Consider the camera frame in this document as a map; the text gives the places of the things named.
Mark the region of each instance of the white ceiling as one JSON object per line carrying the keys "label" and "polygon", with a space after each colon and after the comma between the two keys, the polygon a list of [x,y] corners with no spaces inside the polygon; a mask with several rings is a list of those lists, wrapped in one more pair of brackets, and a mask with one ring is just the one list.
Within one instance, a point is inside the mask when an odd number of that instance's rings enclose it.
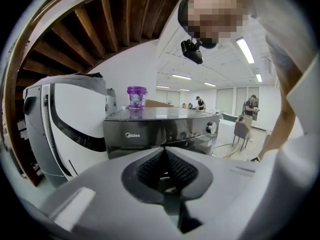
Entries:
{"label": "white ceiling", "polygon": [[[238,47],[236,39],[239,37],[246,40],[254,58],[254,64],[248,63]],[[257,20],[250,18],[243,31],[232,34],[231,39],[225,39],[214,49],[200,48],[203,55],[201,65],[195,64],[182,54],[181,42],[189,38],[180,27],[166,44],[158,60],[157,86],[170,87],[172,91],[179,91],[179,89],[198,91],[213,88],[205,85],[206,82],[216,85],[217,88],[252,86],[259,84],[256,74],[261,74],[262,84],[275,83],[275,71],[273,67],[270,70],[270,65],[267,63],[270,55],[265,41],[265,30]],[[172,77],[172,74],[190,77],[192,80]]]}

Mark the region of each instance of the black cap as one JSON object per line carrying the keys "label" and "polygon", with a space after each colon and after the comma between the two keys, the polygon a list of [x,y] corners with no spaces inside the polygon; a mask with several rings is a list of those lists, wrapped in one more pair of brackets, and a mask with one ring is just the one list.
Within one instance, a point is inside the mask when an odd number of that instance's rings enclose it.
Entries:
{"label": "black cap", "polygon": [[181,0],[179,8],[178,8],[178,22],[181,27],[187,32],[192,38],[195,38],[199,45],[206,49],[214,48],[217,43],[213,42],[210,38],[200,38],[200,34],[195,32],[192,26],[188,26],[188,2],[189,0]]}

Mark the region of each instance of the man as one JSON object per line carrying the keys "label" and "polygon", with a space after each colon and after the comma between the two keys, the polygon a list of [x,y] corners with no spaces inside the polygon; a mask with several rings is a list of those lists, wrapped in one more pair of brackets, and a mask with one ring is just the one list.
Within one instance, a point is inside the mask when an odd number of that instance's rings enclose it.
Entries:
{"label": "man", "polygon": [[198,101],[198,109],[204,112],[206,109],[205,102],[199,96],[197,96],[195,100]]}
{"label": "man", "polygon": [[252,135],[251,135],[251,125],[252,125],[252,118],[253,118],[253,115],[254,115],[254,103],[256,102],[256,95],[252,95],[248,100],[247,102],[245,103],[245,111],[244,111],[244,124],[245,126],[249,129],[249,132],[248,132],[248,138],[249,138],[249,141],[253,142],[254,139],[252,138]]}
{"label": "man", "polygon": [[279,149],[288,139],[296,115],[287,95],[317,53],[302,13],[291,0],[182,0],[178,10],[181,26],[204,48],[214,48],[221,38],[230,37],[248,16],[257,19],[266,30],[281,92],[280,115],[258,155],[261,159],[266,151]]}

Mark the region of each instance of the person in black shirt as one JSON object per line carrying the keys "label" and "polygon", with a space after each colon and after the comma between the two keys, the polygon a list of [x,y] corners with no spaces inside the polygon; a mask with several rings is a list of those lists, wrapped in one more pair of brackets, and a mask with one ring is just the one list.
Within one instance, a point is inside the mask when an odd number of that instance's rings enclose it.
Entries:
{"label": "person in black shirt", "polygon": [[243,117],[244,124],[249,129],[248,138],[249,138],[249,141],[251,142],[254,140],[251,135],[251,124],[252,124],[253,113],[255,111],[254,102],[256,101],[256,99],[257,99],[256,95],[252,95],[247,100],[247,102],[245,103],[245,111],[244,111],[244,117]]}
{"label": "person in black shirt", "polygon": [[205,104],[205,102],[204,102],[199,96],[197,96],[195,100],[198,101],[198,108],[199,108],[199,110],[202,111],[202,112],[204,112],[205,109],[206,109],[206,104]]}

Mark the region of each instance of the purple container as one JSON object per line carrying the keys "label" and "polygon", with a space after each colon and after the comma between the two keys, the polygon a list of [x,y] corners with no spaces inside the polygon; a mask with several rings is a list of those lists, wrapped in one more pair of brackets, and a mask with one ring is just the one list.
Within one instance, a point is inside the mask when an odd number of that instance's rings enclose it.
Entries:
{"label": "purple container", "polygon": [[146,106],[147,88],[141,86],[129,86],[129,109],[142,110]]}

